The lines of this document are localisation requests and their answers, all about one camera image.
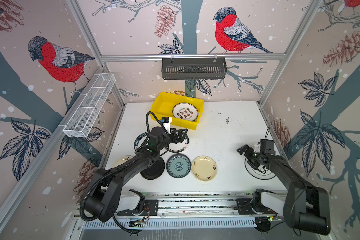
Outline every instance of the white table surface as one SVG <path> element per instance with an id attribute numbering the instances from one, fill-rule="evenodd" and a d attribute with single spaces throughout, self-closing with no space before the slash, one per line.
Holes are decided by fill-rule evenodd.
<path id="1" fill-rule="evenodd" d="M 106 169 L 111 168 L 121 156 L 135 155 L 133 143 L 137 136 L 147 131 L 145 115 L 151 107 L 152 103 L 127 103 Z M 159 126 L 151 117 L 149 117 L 149 125 L 151 129 Z M 192 175 L 192 170 L 180 179 L 171 177 L 167 170 L 155 180 L 146 180 L 137 174 L 124 185 L 123 191 L 135 189 L 139 192 L 161 194 L 188 192 L 206 194 L 252 191 L 257 188 L 286 190 L 277 177 L 270 180 L 252 177 L 245 169 L 245 158 L 236 152 L 244 144 L 249 146 L 257 144 L 264 138 L 266 130 L 267 126 L 254 101 L 205 102 L 197 130 L 188 130 L 190 143 L 181 153 L 188 156 L 191 162 L 197 156 L 211 157 L 218 167 L 216 177 L 211 181 L 202 182 Z M 183 143 L 179 144 L 181 146 L 177 146 L 176 149 L 183 146 Z M 173 154 L 168 152 L 162 158 L 167 162 Z"/>

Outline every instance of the blue patterned plate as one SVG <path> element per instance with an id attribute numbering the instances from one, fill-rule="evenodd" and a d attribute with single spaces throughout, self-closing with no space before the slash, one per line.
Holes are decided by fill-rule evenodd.
<path id="1" fill-rule="evenodd" d="M 174 154 L 167 161 L 167 172 L 174 178 L 185 177 L 190 170 L 191 161 L 184 154 Z"/>

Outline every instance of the wallpaper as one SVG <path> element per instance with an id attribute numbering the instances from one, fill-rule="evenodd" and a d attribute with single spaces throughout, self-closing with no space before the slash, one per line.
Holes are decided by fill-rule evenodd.
<path id="1" fill-rule="evenodd" d="M 264 108 L 337 239 L 360 239 L 360 1 L 324 1 Z"/>
<path id="2" fill-rule="evenodd" d="M 280 53 L 309 4 L 309 0 L 78 2 L 103 55 L 159 54 L 174 37 L 184 54 Z M 181 54 L 169 48 L 161 54 L 169 53 Z"/>
<path id="3" fill-rule="evenodd" d="M 0 0 L 0 206 L 97 70 L 93 59 L 65 1 Z"/>
<path id="4" fill-rule="evenodd" d="M 217 80 L 164 80 L 161 61 L 107 63 L 125 102 L 153 102 L 161 92 L 205 101 L 258 101 L 279 61 L 227 61 Z"/>
<path id="5" fill-rule="evenodd" d="M 55 240 L 66 236 L 81 197 L 107 151 L 120 110 L 110 94 L 86 141 L 66 135 L 62 138 L 0 239 Z"/>

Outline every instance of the yellow plastic bin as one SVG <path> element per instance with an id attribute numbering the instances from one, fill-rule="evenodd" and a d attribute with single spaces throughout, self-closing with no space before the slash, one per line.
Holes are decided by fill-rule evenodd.
<path id="1" fill-rule="evenodd" d="M 189 103 L 195 106 L 195 108 L 197 108 L 199 115 L 196 121 L 191 122 L 180 118 L 175 118 L 173 116 L 172 110 L 179 103 Z M 172 117 L 171 124 L 179 127 L 196 130 L 197 124 L 199 123 L 199 120 L 202 117 L 203 109 L 204 109 L 204 100 L 202 99 L 190 98 L 177 94 L 161 92 L 158 95 L 158 97 L 155 99 L 154 103 L 152 104 L 151 112 L 153 112 L 159 120 L 161 119 L 161 117 Z"/>

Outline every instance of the bird illustration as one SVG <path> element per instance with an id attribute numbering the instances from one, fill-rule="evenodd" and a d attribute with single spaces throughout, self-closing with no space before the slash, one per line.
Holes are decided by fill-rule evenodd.
<path id="1" fill-rule="evenodd" d="M 257 48 L 266 53 L 262 44 L 254 38 L 251 30 L 240 22 L 232 7 L 219 9 L 213 18 L 216 20 L 216 41 L 227 51 L 241 52 L 244 49 Z"/>
<path id="2" fill-rule="evenodd" d="M 75 90 L 71 93 L 80 93 L 76 90 L 76 81 L 84 75 L 84 68 L 90 60 L 87 54 L 74 51 L 72 48 L 60 47 L 48 42 L 41 36 L 35 36 L 28 43 L 31 59 L 36 59 L 56 80 L 64 83 L 75 83 Z"/>
<path id="3" fill-rule="evenodd" d="M 350 7 L 353 9 L 353 14 L 350 17 L 352 17 L 354 15 L 358 15 L 358 13 L 355 12 L 355 7 L 360 5 L 360 0 L 333 0 L 329 3 L 327 3 L 327 5 L 331 5 L 332 3 L 337 2 L 337 1 L 344 2 L 343 8 L 341 10 L 339 8 L 340 12 L 338 15 L 341 15 L 341 12 L 345 9 L 345 7 Z"/>

